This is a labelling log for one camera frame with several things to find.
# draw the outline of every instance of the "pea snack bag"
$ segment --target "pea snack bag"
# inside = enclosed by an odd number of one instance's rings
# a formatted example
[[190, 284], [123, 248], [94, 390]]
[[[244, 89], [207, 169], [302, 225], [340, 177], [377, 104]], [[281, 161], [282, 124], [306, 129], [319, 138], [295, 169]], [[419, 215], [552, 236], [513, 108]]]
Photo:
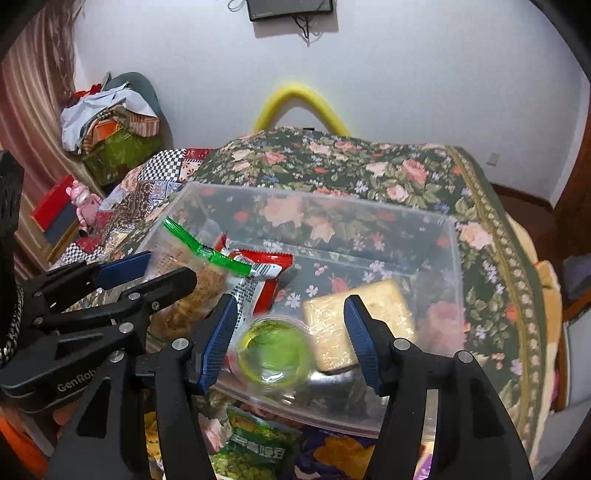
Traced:
[[228, 407], [232, 436], [210, 456], [218, 478], [232, 480], [277, 480], [292, 468], [301, 432]]

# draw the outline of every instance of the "green packaging strip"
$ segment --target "green packaging strip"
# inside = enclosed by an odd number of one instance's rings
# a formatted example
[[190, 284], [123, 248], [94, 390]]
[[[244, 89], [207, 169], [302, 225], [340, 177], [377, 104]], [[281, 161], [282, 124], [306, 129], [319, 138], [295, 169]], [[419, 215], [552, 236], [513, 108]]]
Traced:
[[181, 227], [177, 222], [172, 220], [172, 218], [166, 217], [163, 220], [162, 225], [164, 228], [166, 228], [168, 233], [178, 238], [182, 243], [187, 245], [191, 252], [193, 252], [198, 257], [205, 258], [212, 265], [217, 265], [218, 267], [225, 268], [236, 275], [240, 275], [241, 277], [247, 277], [248, 275], [250, 275], [250, 265], [233, 260], [221, 254], [220, 252], [216, 252], [213, 248], [209, 248], [206, 245], [203, 245], [202, 243], [197, 241], [193, 237], [193, 235], [191, 235], [183, 227]]

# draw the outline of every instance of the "red box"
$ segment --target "red box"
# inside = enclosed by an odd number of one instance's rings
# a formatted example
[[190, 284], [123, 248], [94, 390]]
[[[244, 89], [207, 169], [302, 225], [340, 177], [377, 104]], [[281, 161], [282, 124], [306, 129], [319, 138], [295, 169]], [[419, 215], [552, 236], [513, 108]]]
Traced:
[[33, 210], [31, 216], [39, 224], [43, 231], [55, 221], [64, 207], [70, 203], [70, 196], [66, 193], [66, 188], [71, 187], [74, 182], [72, 175], [65, 176], [61, 182], [53, 187], [37, 208]]

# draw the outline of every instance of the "red snack package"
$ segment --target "red snack package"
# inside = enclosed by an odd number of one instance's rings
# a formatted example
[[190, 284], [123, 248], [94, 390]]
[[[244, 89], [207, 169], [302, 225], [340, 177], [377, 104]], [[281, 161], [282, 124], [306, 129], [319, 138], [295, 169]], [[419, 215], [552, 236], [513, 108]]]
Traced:
[[254, 285], [244, 289], [246, 296], [252, 294], [252, 314], [268, 312], [277, 293], [279, 276], [293, 265], [293, 255], [247, 249], [230, 250], [227, 243], [228, 237], [224, 234], [216, 243], [215, 250], [252, 267], [250, 280]]

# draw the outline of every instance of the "wooden floor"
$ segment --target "wooden floor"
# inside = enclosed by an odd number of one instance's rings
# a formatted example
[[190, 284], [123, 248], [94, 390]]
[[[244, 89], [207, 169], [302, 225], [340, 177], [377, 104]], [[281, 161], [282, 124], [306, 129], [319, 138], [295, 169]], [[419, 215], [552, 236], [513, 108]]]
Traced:
[[527, 230], [534, 241], [540, 260], [549, 260], [560, 275], [562, 255], [558, 246], [558, 230], [547, 207], [499, 194], [505, 211]]

